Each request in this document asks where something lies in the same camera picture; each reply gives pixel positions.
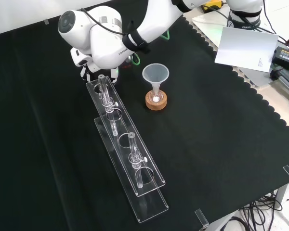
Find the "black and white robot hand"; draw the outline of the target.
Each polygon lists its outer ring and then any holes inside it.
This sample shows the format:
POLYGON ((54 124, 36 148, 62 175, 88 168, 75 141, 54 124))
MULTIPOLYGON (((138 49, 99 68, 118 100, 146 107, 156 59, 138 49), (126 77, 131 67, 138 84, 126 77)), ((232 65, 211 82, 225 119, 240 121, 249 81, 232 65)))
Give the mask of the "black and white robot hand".
POLYGON ((87 82, 92 81, 92 76, 95 72, 101 70, 94 62, 90 55, 81 53, 78 49, 72 48, 70 50, 72 60, 77 67, 82 67, 80 76, 87 82))

